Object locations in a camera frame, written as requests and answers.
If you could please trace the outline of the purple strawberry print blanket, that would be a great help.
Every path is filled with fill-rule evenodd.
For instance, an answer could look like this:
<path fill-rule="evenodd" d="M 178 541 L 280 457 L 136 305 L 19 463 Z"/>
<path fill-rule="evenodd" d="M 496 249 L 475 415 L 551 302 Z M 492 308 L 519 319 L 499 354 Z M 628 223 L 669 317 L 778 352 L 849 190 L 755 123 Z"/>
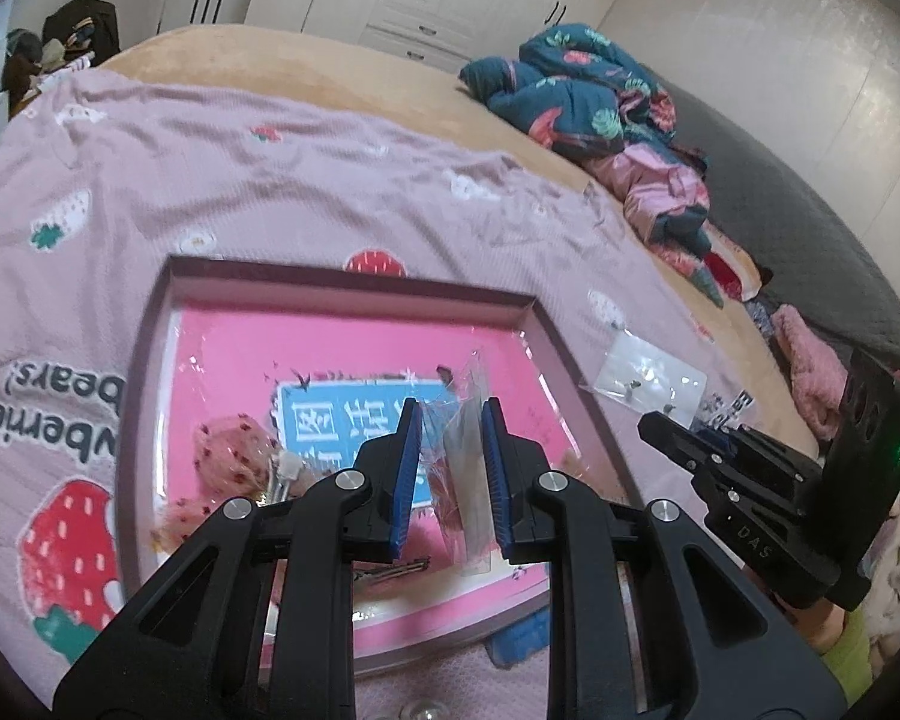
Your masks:
<path fill-rule="evenodd" d="M 611 195 L 481 114 L 466 149 L 382 117 L 87 70 L 0 138 L 0 650 L 48 702 L 112 619 L 119 423 L 149 293 L 173 255 L 407 277 L 535 296 L 583 371 L 610 323 L 740 392 L 733 349 L 667 283 Z"/>

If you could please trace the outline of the black bag on floor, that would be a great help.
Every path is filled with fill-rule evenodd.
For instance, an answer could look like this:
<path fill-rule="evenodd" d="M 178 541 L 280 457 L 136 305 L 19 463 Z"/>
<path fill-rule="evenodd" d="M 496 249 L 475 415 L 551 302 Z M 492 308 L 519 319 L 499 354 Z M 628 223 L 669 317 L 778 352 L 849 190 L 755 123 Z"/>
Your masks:
<path fill-rule="evenodd" d="M 69 0 L 46 16 L 40 32 L 9 32 L 1 91 L 19 109 L 38 85 L 65 68 L 97 67 L 121 52 L 116 7 L 107 0 Z"/>

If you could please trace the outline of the pink book in tray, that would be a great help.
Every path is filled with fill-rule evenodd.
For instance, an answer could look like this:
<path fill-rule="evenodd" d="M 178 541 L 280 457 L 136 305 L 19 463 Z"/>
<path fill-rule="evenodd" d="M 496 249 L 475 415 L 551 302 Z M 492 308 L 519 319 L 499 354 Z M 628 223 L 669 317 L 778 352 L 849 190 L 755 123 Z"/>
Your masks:
<path fill-rule="evenodd" d="M 185 305 L 173 312 L 160 374 L 155 507 L 199 493 L 191 457 L 201 422 L 244 413 L 308 465 L 336 472 L 364 440 L 397 429 L 404 400 L 445 394 L 439 369 L 458 369 L 475 349 L 510 431 L 560 458 L 574 439 L 521 330 Z M 357 587 L 359 663 L 479 640 L 548 603 L 544 567 L 512 567 L 497 553 L 486 574 L 453 566 L 429 502 L 419 479 L 403 551 L 430 557 L 429 569 Z"/>

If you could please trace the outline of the teal floral crumpled quilt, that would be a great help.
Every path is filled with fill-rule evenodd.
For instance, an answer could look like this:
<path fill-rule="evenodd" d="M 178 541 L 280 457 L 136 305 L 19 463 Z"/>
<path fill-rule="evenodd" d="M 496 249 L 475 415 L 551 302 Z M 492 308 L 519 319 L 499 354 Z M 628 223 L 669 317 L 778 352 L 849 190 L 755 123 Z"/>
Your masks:
<path fill-rule="evenodd" d="M 673 98 L 634 57 L 575 23 L 533 36 L 515 59 L 471 60 L 458 79 L 499 119 L 588 172 L 652 254 L 724 304 L 707 265 L 706 161 L 674 143 Z"/>

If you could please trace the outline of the pink fluffy cloth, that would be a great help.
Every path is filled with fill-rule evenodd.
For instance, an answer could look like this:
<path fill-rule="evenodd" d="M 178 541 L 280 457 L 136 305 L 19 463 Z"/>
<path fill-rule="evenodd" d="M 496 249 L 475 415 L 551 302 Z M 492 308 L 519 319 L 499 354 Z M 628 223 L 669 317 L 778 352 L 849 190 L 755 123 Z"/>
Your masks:
<path fill-rule="evenodd" d="M 806 325 L 793 305 L 770 316 L 774 338 L 788 362 L 788 382 L 798 415 L 820 442 L 836 437 L 848 372 L 837 353 Z"/>

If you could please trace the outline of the pink pompom hair clip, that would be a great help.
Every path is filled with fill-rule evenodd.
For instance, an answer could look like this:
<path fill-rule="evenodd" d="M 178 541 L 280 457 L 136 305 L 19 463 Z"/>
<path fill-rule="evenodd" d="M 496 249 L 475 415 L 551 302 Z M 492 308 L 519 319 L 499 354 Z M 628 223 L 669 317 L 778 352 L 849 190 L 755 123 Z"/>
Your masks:
<path fill-rule="evenodd" d="M 379 583 L 391 582 L 395 578 L 408 577 L 408 575 L 420 574 L 427 571 L 430 566 L 430 557 L 418 557 L 411 561 L 400 561 L 395 564 L 382 564 L 381 566 L 356 566 L 352 571 L 352 583 L 356 587 L 374 587 Z"/>

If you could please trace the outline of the white packet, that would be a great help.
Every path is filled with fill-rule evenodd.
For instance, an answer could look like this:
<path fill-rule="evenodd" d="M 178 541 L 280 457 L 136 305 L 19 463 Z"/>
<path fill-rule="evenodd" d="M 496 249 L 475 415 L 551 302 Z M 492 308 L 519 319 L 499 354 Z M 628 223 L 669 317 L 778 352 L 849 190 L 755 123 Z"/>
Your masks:
<path fill-rule="evenodd" d="M 439 374 L 445 394 L 421 405 L 421 468 L 453 566 L 464 575 L 486 574 L 496 544 L 481 438 L 489 376 L 479 349 Z"/>

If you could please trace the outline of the earrings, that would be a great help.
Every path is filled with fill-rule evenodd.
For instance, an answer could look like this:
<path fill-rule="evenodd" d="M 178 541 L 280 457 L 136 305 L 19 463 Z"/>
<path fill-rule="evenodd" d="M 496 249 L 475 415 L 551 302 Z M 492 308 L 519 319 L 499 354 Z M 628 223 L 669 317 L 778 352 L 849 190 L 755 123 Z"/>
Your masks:
<path fill-rule="evenodd" d="M 689 427 L 706 385 L 706 374 L 696 367 L 629 330 L 616 330 L 590 390 L 639 415 L 662 413 Z"/>

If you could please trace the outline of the blue plastic small case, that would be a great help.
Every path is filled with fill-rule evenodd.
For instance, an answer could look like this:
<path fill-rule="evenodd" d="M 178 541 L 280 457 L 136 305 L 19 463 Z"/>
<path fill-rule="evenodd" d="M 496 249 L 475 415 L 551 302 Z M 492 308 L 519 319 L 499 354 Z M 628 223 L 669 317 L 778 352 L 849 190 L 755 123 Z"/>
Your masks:
<path fill-rule="evenodd" d="M 551 610 L 541 608 L 530 616 L 494 632 L 484 642 L 489 660 L 498 670 L 510 670 L 549 647 Z"/>

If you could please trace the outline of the dark shallow tray box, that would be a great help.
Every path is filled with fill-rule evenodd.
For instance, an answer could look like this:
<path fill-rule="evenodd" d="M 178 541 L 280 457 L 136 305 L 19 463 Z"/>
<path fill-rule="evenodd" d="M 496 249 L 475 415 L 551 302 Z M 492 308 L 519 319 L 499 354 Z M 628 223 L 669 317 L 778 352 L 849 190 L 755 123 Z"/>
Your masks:
<path fill-rule="evenodd" d="M 312 266 L 173 257 L 144 310 L 116 461 L 126 590 L 159 567 L 160 509 L 193 496 L 199 427 L 248 416 L 320 472 L 395 431 L 410 398 L 486 374 L 512 433 L 577 455 L 603 496 L 639 494 L 598 401 L 530 294 Z"/>

